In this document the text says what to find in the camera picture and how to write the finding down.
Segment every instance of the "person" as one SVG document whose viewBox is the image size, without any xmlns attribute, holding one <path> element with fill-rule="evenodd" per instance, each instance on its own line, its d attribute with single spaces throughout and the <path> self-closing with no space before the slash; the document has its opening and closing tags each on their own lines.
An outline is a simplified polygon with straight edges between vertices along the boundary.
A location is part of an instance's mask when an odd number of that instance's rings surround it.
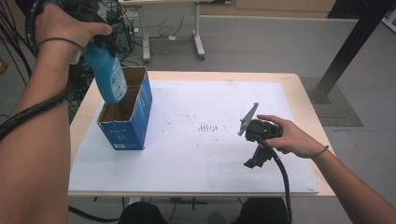
<svg viewBox="0 0 396 224">
<path fill-rule="evenodd" d="M 36 19 L 37 42 L 62 37 L 86 46 L 94 35 L 109 35 L 103 23 L 81 22 L 53 4 Z M 77 51 L 62 40 L 39 46 L 34 72 L 13 114 L 66 88 Z M 329 150 L 293 122 L 271 115 L 283 135 L 267 143 L 282 153 L 313 158 L 354 223 L 394 223 L 396 209 L 345 167 Z M 67 223 L 70 134 L 66 103 L 24 122 L 0 142 L 0 223 Z"/>
</svg>

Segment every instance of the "desk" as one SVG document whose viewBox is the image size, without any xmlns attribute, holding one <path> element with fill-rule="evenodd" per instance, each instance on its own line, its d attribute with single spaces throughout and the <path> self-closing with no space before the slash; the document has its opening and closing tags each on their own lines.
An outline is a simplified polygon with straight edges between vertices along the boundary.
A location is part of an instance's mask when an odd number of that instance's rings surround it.
<svg viewBox="0 0 396 224">
<path fill-rule="evenodd" d="M 290 111 L 293 115 L 295 123 L 305 130 L 308 134 L 315 137 L 324 145 L 330 145 L 329 140 L 320 125 L 318 117 L 311 105 L 304 87 L 300 79 L 293 74 L 265 74 L 265 73 L 209 73 L 209 72 L 155 72 L 149 71 L 148 76 L 150 80 L 197 80 L 197 81 L 254 81 L 254 82 L 278 82 L 281 84 L 287 101 L 289 103 Z M 96 111 L 98 105 L 102 101 L 96 84 L 93 82 L 88 90 L 84 101 L 82 102 L 73 123 L 70 126 L 71 130 L 71 162 L 73 165 L 78 146 L 84 138 L 85 133 L 91 123 L 92 115 Z M 324 177 L 318 170 L 318 167 L 310 163 L 315 179 L 318 184 L 318 194 L 315 196 L 334 196 L 329 185 L 326 183 Z M 69 192 L 69 195 L 74 196 L 134 196 L 132 193 L 125 195 L 121 192 L 106 193 L 100 192 Z M 262 194 L 248 195 L 248 196 L 263 196 Z"/>
<path fill-rule="evenodd" d="M 199 9 L 200 5 L 196 0 L 120 0 L 122 6 L 134 6 L 140 19 L 140 26 L 143 33 L 143 61 L 148 63 L 150 60 L 149 53 L 149 34 L 146 31 L 145 16 L 147 12 L 152 12 L 154 16 L 168 14 L 172 17 L 180 15 L 180 11 L 189 11 L 189 15 L 195 17 L 195 29 L 192 31 L 195 46 L 198 55 L 204 59 L 205 51 L 199 35 Z"/>
</svg>

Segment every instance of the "floor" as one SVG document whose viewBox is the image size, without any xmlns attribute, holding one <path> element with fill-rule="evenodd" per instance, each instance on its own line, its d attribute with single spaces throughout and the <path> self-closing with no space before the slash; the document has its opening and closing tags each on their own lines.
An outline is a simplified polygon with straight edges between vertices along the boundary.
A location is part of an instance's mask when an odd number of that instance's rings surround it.
<svg viewBox="0 0 396 224">
<path fill-rule="evenodd" d="M 294 73 L 322 77 L 355 25 L 353 20 L 301 20 L 254 17 L 202 17 L 205 60 L 196 56 L 191 37 L 193 20 L 184 20 L 177 40 L 152 39 L 157 57 L 145 64 L 149 71 L 218 71 Z M 4 46 L 0 57 L 11 62 Z M 337 82 L 363 127 L 326 127 L 338 158 L 367 184 L 396 205 L 396 34 L 379 24 Z M 0 76 L 0 114 L 8 115 L 21 96 L 23 84 L 14 65 Z M 178 204 L 170 223 L 207 223 L 218 212 L 232 223 L 242 204 L 236 198 L 197 199 L 208 205 Z M 174 205 L 153 198 L 165 219 Z M 121 198 L 70 198 L 75 207 L 99 217 L 118 217 Z M 350 223 L 333 197 L 291 199 L 294 223 Z M 95 223 L 70 215 L 69 223 Z"/>
</svg>

